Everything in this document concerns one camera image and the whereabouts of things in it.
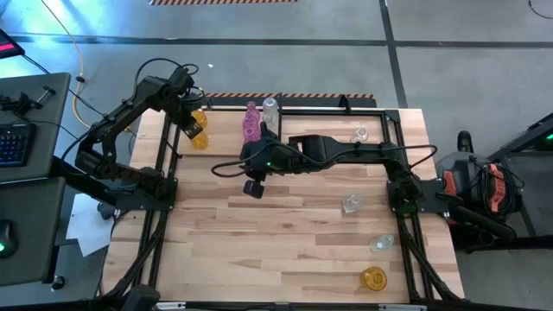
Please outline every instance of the gray floor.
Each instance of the gray floor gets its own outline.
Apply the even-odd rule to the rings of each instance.
[[[553,16],[553,2],[534,0]],[[147,0],[48,1],[75,35],[216,39],[386,39],[378,0],[299,0],[298,3],[150,7]],[[58,34],[63,29],[35,2],[12,1],[0,18],[11,34]],[[391,26],[401,41],[553,41],[553,21],[534,15],[526,0],[388,0]],[[23,43],[51,72],[75,76],[71,44],[47,37]],[[387,47],[278,45],[80,44],[85,59],[83,96],[110,111],[131,92],[137,67],[151,57],[200,66],[197,84],[208,92],[368,92],[380,107],[398,107]],[[460,130],[474,134],[487,156],[551,112],[552,48],[398,48],[407,104],[423,109],[436,159],[455,150]],[[164,76],[172,67],[145,70]],[[0,61],[0,77],[38,74],[21,58]],[[81,108],[86,120],[95,117]],[[67,105],[63,125],[85,127]],[[118,140],[126,150],[129,136]],[[61,132],[56,154],[71,143]],[[129,161],[121,152],[120,161]],[[92,296],[103,252],[82,258],[68,246],[60,255],[65,289],[28,284],[0,289],[0,305],[75,300]],[[553,252],[495,251],[458,254],[467,298],[526,308],[552,309]]]

